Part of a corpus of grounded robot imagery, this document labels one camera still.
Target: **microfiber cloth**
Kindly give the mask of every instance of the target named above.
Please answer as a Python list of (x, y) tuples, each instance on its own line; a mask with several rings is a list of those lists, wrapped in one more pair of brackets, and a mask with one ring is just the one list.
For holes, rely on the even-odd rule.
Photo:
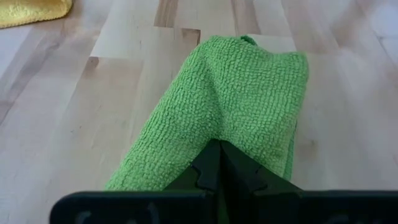
[(72, 0), (0, 0), (0, 28), (61, 18)]
[(248, 36), (210, 38), (183, 63), (106, 188), (162, 190), (210, 139), (289, 179), (307, 79), (301, 53), (272, 54)]

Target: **cloth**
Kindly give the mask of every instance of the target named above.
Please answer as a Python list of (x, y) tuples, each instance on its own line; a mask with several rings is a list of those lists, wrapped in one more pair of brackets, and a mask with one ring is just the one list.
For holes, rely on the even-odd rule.
[(272, 54), (247, 36), (212, 37), (183, 63), (106, 188), (162, 190), (213, 138), (289, 179), (307, 79), (301, 53)]
[(72, 0), (0, 0), (0, 28), (63, 17)]

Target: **wood grain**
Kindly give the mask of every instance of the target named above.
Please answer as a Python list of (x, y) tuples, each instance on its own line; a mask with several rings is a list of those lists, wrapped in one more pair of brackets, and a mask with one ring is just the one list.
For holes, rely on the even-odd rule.
[(66, 18), (0, 30), (0, 223), (45, 223), (101, 190), (187, 55), (249, 34), (307, 53), (293, 183), (398, 189), (394, 0), (76, 0)]
[(155, 16), (155, 26), (174, 27), (178, 0), (160, 0)]
[(261, 34), (253, 0), (231, 0), (237, 35)]

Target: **yellow microfiber cloth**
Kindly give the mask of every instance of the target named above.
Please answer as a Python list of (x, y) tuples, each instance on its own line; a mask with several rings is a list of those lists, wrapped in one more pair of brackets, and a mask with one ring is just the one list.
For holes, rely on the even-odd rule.
[(0, 28), (65, 16), (72, 0), (0, 0)]

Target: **hardwood floor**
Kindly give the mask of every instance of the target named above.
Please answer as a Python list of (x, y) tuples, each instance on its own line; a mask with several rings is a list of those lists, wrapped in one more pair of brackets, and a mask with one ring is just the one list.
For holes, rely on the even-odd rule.
[(195, 46), (249, 34), (308, 55), (292, 182), (398, 189), (395, 0), (76, 0), (0, 30), (0, 223), (100, 190)]

